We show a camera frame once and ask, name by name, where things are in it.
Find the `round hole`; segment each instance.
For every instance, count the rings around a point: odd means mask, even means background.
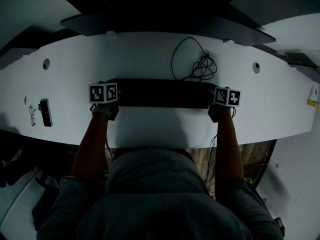
[[[258,74],[258,73],[260,72],[260,65],[259,65],[259,63],[257,63],[257,62],[253,63],[252,69],[253,69],[253,72],[254,72],[254,73]]]
[[[46,58],[44,61],[43,61],[43,64],[42,64],[42,67],[44,70],[48,70],[49,69],[49,66],[50,66],[50,60],[48,58]]]

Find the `black device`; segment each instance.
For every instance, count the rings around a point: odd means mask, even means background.
[[[49,107],[49,100],[47,98],[43,98],[40,100],[40,110],[42,113],[43,124],[46,127],[52,127],[52,118]]]

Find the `black phone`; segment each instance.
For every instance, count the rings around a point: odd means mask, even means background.
[[[50,107],[49,107],[49,100],[47,98],[43,98],[40,100],[40,107],[41,107],[41,113],[42,113],[42,119],[43,124],[46,127],[51,127],[52,124],[52,118],[50,113]]]

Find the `curved white table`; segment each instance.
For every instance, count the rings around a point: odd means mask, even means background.
[[[173,79],[171,58],[185,37],[160,32],[81,35],[44,46],[0,71],[0,128],[78,145],[91,119],[88,84],[113,78]],[[311,130],[315,108],[307,105],[307,99],[318,84],[253,47],[195,38],[217,64],[218,72],[210,82],[242,91],[233,119],[239,144]],[[176,76],[189,74],[200,55],[193,40],[183,43],[174,60]],[[47,71],[42,66],[46,58],[50,59]],[[254,62],[260,64],[259,74],[252,69]],[[38,110],[36,126],[31,126],[29,106],[38,109],[41,99],[49,100],[53,127],[44,127]],[[120,107],[116,120],[109,122],[107,136],[112,148],[204,148],[210,146],[217,126],[206,109]]]

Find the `gray t-shirt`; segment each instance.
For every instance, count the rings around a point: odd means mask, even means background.
[[[221,203],[213,200],[182,154],[156,148],[126,153],[112,163],[104,194],[62,178],[37,239],[283,239],[245,183],[229,189]]]

